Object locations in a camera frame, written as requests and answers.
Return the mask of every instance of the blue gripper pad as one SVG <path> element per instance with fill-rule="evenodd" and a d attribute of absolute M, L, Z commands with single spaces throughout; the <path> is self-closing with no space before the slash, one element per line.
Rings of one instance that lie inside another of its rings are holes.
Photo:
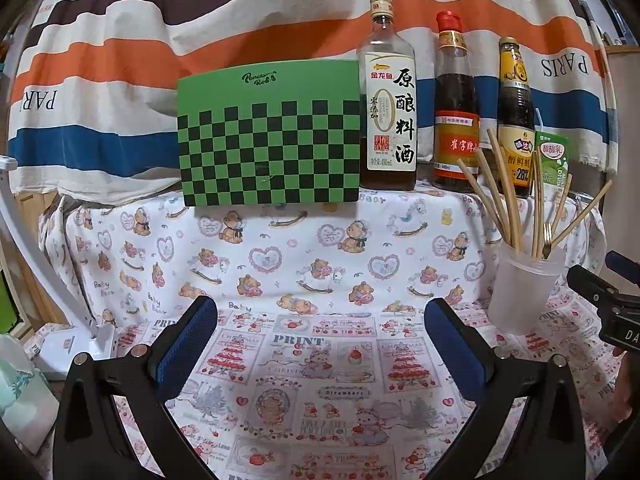
<path fill-rule="evenodd" d="M 155 366 L 155 373 L 152 372 L 158 400 L 166 402 L 180 394 L 217 324 L 216 303 L 211 298 L 199 296 L 176 325 L 165 328 L 158 336 L 156 343 L 167 330 L 183 327 L 177 336 L 174 334 L 175 340 Z"/>
<path fill-rule="evenodd" d="M 427 303 L 424 308 L 424 327 L 449 369 L 460 394 L 474 402 L 483 400 L 486 382 L 489 380 L 488 371 L 476 356 L 476 349 L 472 349 L 461 334 L 464 331 L 476 330 L 465 326 L 442 298 Z M 473 343 L 479 346 L 480 350 L 483 350 L 483 344 L 488 349 L 484 340 L 475 340 Z"/>
<path fill-rule="evenodd" d="M 609 251 L 604 260 L 607 269 L 613 270 L 628 282 L 640 286 L 640 265 L 616 251 Z"/>

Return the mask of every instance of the cooking wine bottle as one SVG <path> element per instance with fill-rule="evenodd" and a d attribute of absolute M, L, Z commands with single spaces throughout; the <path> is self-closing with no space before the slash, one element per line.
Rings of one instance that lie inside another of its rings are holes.
<path fill-rule="evenodd" d="M 500 38 L 499 44 L 498 142 L 504 148 L 516 195 L 526 198 L 530 191 L 531 154 L 536 139 L 533 101 L 520 45 L 508 37 Z"/>
<path fill-rule="evenodd" d="M 373 31 L 358 48 L 360 65 L 360 185 L 415 187 L 418 124 L 415 56 L 394 32 L 391 0 L 371 0 Z"/>
<path fill-rule="evenodd" d="M 434 184 L 451 191 L 473 192 L 457 161 L 461 158 L 471 173 L 478 174 L 475 151 L 480 143 L 480 116 L 476 84 L 460 17 L 445 10 L 438 13 L 436 21 L 439 46 L 434 103 Z"/>

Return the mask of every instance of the translucent cup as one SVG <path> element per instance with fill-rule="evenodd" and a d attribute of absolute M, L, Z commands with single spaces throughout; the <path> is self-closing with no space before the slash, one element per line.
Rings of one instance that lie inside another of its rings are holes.
<path fill-rule="evenodd" d="M 556 247 L 547 260 L 536 260 L 529 253 L 517 253 L 503 243 L 498 254 L 498 271 L 487 316 L 502 332 L 528 334 L 538 323 L 551 289 L 564 269 L 564 251 Z"/>

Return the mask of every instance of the green drink carton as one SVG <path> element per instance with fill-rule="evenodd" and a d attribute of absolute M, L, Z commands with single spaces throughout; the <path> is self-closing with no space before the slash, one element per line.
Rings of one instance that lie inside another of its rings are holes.
<path fill-rule="evenodd" d="M 542 179 L 545 184 L 564 187 L 569 171 L 569 139 L 536 132 L 536 147 L 542 157 Z"/>

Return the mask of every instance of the gold bottle cap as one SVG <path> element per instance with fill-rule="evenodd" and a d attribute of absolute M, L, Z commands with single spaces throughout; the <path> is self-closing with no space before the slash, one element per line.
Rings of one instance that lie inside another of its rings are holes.
<path fill-rule="evenodd" d="M 500 44 L 500 46 L 503 46 L 504 44 L 514 44 L 516 47 L 520 48 L 520 44 L 518 43 L 518 40 L 516 40 L 515 38 L 512 38 L 511 36 L 501 37 L 498 43 Z"/>
<path fill-rule="evenodd" d="M 371 17 L 394 16 L 394 6 L 391 0 L 371 0 Z"/>

